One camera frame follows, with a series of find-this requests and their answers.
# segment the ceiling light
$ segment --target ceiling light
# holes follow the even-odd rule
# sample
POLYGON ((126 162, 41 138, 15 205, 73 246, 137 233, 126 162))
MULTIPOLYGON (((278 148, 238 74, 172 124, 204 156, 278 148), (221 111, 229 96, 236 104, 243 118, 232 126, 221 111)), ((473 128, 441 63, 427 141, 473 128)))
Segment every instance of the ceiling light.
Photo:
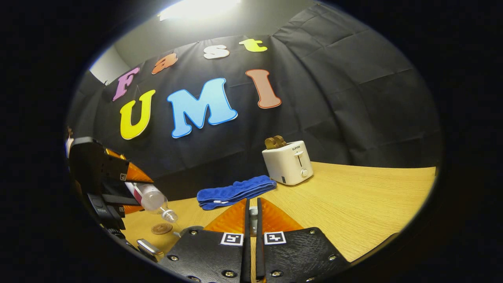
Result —
POLYGON ((161 21, 166 19, 200 19, 227 12, 241 0, 182 0, 160 13, 161 21))

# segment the white toaster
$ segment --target white toaster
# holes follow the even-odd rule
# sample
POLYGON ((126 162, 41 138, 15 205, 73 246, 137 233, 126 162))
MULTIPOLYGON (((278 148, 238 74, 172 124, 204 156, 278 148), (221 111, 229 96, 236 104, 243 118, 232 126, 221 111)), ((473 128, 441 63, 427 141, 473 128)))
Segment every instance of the white toaster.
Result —
POLYGON ((269 177, 285 185, 296 185, 313 175, 313 168, 303 141, 262 151, 269 177))

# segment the wooden table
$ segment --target wooden table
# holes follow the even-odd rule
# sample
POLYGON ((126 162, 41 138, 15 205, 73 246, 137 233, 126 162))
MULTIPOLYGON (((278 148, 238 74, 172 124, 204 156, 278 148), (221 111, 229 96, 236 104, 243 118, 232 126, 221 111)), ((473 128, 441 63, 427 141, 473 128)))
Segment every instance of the wooden table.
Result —
MULTIPOLYGON (((400 232, 424 203, 435 179, 435 167, 377 168, 312 162, 314 175, 296 186, 278 183, 263 197, 304 228, 319 227, 341 254, 353 261, 400 232)), ((257 205, 257 198, 250 206, 257 205)), ((206 226, 227 207, 202 210, 196 198, 169 202, 179 216, 173 231, 206 226)), ((145 239, 165 254, 179 239, 171 232, 155 235, 152 226, 163 223, 147 211, 128 214, 126 239, 136 245, 145 239)), ((255 238, 252 238, 252 278, 255 276, 255 238)))

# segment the folded towel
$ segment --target folded towel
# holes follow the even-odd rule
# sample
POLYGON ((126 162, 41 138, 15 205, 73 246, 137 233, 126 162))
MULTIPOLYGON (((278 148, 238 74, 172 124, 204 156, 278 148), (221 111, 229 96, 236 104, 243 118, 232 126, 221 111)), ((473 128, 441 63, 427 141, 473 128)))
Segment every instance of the folded towel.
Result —
POLYGON ((262 175, 247 181, 234 182, 232 186, 202 189, 197 193, 199 206, 211 210, 219 206, 228 206, 244 198, 253 198, 276 188, 276 181, 262 175))

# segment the letter m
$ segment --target letter m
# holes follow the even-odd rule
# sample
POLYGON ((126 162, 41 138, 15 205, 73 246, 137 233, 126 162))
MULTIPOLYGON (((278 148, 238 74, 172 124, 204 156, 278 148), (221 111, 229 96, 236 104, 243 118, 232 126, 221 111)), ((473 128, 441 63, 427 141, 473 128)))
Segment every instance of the letter m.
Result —
POLYGON ((210 125, 218 125, 237 117, 237 111, 230 108, 227 96, 223 89, 225 84, 224 78, 217 78, 207 81, 199 99, 192 96, 187 90, 179 90, 170 94, 167 100, 173 105, 173 118, 175 129, 171 132, 171 136, 179 138, 190 134, 192 127, 187 124, 185 116, 192 123, 201 129, 204 126, 206 109, 210 108, 210 117, 208 123, 210 125))

